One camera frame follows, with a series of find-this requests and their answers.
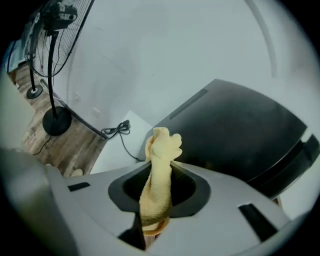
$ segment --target black opening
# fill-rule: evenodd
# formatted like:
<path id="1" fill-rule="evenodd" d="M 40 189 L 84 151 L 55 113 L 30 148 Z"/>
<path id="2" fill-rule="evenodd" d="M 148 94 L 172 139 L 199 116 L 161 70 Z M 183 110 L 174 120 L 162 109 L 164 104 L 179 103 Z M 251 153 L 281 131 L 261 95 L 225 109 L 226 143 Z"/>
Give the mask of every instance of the black opening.
<path id="1" fill-rule="evenodd" d="M 171 200 L 176 206 L 189 199 L 196 191 L 196 182 L 182 171 L 171 166 Z M 151 172 L 151 165 L 123 183 L 123 191 L 133 200 L 139 202 L 142 190 Z"/>

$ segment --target gray machine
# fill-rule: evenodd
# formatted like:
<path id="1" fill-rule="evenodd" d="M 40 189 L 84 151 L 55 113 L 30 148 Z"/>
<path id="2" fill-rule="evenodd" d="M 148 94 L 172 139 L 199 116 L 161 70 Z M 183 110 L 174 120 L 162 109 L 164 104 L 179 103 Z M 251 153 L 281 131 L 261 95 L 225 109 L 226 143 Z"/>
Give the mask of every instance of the gray machine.
<path id="1" fill-rule="evenodd" d="M 137 198 L 150 163 L 63 178 L 26 153 L 0 155 L 7 198 L 57 255 L 269 255 L 303 220 L 236 177 L 172 162 L 170 221 L 144 251 Z"/>

